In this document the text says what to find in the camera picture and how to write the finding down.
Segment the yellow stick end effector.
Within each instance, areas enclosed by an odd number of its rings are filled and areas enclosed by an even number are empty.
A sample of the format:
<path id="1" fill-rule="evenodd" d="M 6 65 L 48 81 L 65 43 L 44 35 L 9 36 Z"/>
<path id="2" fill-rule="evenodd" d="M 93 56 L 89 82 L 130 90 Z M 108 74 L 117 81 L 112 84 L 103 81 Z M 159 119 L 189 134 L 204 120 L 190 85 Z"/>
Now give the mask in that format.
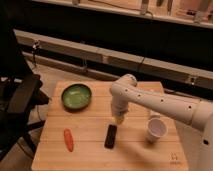
<path id="1" fill-rule="evenodd" d="M 121 115 L 121 116 L 116 115 L 115 116 L 115 121 L 116 121 L 117 124 L 122 124 L 124 119 L 125 119 L 124 115 Z"/>

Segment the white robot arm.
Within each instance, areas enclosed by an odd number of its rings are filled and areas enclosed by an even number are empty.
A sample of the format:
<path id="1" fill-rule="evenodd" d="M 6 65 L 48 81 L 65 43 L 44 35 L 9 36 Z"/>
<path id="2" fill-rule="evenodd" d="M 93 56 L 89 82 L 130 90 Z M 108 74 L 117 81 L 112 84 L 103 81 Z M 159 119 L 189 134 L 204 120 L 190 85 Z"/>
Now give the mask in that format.
<path id="1" fill-rule="evenodd" d="M 112 115 L 118 124 L 124 121 L 128 103 L 132 102 L 202 131 L 196 171 L 213 169 L 213 102 L 137 88 L 132 74 L 114 81 L 110 93 Z"/>

